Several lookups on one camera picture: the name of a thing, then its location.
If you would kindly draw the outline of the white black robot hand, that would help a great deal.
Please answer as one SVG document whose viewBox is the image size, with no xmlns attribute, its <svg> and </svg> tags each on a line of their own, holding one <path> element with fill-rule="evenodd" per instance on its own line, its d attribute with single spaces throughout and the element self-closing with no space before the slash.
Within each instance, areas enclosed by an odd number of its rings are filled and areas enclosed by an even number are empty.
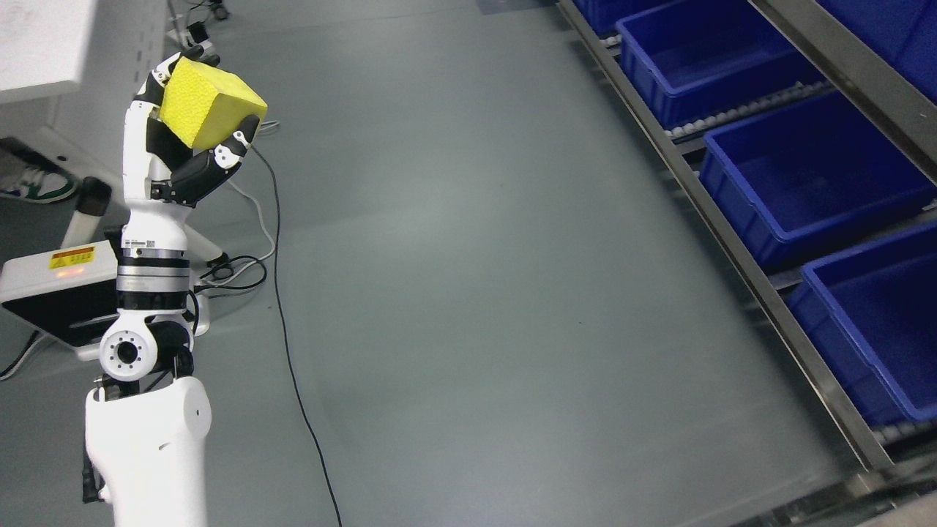
<svg viewBox="0 0 937 527">
<path fill-rule="evenodd" d="M 181 57 L 208 67 L 220 64 L 212 45 L 194 45 Z M 171 76 L 171 71 L 152 70 L 124 117 L 122 189 L 130 212 L 191 213 L 189 206 L 197 206 L 240 169 L 261 124 L 261 117 L 249 114 L 219 144 L 194 154 L 160 121 Z"/>
</svg>

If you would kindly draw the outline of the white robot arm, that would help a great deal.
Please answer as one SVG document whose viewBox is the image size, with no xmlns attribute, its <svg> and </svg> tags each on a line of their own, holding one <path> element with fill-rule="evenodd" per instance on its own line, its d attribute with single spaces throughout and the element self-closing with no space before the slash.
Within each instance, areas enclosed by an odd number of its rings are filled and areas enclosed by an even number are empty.
<svg viewBox="0 0 937 527">
<path fill-rule="evenodd" d="M 213 146 L 191 147 L 160 116 L 187 66 L 218 71 L 207 41 L 148 73 L 124 116 L 115 321 L 98 344 L 102 373 L 85 397 L 81 496 L 103 501 L 116 526 L 205 526 L 205 443 L 213 411 L 195 377 L 196 321 L 185 319 L 185 233 L 197 203 L 240 169 L 261 117 L 231 124 Z"/>
</svg>

